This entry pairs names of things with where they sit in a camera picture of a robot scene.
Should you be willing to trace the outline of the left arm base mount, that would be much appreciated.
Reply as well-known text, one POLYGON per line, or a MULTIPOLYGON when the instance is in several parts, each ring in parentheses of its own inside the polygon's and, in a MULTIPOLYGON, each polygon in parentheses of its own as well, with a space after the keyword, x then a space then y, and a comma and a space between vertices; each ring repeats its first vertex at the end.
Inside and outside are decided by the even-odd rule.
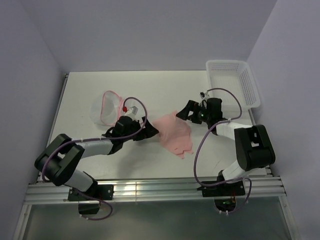
POLYGON ((114 186, 112 184, 95 184, 84 192, 76 188, 70 188, 67 200, 78 202, 78 213, 82 217, 98 221, 112 215, 113 207, 108 201, 113 199, 113 195, 114 186), (109 210, 105 217, 93 217, 103 208, 109 210))

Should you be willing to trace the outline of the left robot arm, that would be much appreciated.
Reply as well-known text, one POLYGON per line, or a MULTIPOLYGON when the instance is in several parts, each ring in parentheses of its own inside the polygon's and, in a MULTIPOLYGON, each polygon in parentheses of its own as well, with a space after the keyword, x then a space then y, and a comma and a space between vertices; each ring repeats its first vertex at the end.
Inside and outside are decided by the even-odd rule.
POLYGON ((143 123, 129 116, 122 116, 98 138, 73 140, 59 134, 37 157, 34 166, 55 186, 65 185, 86 200, 99 196, 98 182, 89 174, 77 170, 81 159, 113 155, 122 149, 127 141, 142 141, 154 137, 159 131, 144 116, 143 123))

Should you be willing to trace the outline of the white mesh laundry bag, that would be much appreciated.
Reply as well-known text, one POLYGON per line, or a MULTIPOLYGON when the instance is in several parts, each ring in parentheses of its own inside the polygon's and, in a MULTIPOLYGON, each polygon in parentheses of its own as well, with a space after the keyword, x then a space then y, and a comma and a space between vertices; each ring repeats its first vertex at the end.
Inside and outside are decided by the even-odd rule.
POLYGON ((140 125, 145 125, 142 117, 147 118, 147 110, 145 105, 136 97, 122 97, 112 90, 107 90, 97 96, 90 107, 89 117, 96 125, 114 127, 120 117, 124 116, 123 107, 127 108, 136 106, 138 112, 134 121, 139 121, 140 125))

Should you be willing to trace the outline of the pink bra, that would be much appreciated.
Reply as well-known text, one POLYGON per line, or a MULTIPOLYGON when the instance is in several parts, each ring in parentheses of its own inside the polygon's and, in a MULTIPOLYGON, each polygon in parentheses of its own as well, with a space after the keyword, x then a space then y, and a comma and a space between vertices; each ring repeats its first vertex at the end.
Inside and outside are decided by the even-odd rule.
POLYGON ((159 143, 170 153, 181 159, 185 154, 193 154, 193 142, 191 137, 191 128, 182 119, 176 116, 175 110, 152 122, 152 125, 158 130, 159 143))

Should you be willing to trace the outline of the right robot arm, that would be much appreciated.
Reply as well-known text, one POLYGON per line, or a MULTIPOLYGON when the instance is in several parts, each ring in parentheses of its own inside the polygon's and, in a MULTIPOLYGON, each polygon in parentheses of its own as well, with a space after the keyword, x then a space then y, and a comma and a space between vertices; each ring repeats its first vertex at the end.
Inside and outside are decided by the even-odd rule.
POLYGON ((245 125, 234 122, 242 116, 242 108, 239 109, 240 113, 237 117, 225 118, 222 103, 220 98, 215 97, 203 99, 201 102, 189 100, 176 117, 194 124, 206 123, 208 130, 196 150, 193 162, 194 178, 202 187, 216 186, 220 194, 227 195, 233 190, 234 183, 247 180, 250 172, 274 164, 276 155, 264 125, 245 125), (200 150, 210 134, 233 140, 236 160, 219 173, 216 182, 205 183, 198 178, 197 162, 200 150))

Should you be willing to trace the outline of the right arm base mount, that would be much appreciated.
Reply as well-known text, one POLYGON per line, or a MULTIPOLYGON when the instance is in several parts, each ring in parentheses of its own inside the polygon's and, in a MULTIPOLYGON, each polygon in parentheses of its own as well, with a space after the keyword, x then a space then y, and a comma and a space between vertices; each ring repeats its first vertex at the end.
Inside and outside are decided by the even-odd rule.
POLYGON ((201 191, 201 195, 204 198, 214 198, 214 205, 219 214, 225 215, 229 215, 237 208, 236 197, 242 197, 246 194, 243 181, 215 186, 200 186, 197 190, 201 191))

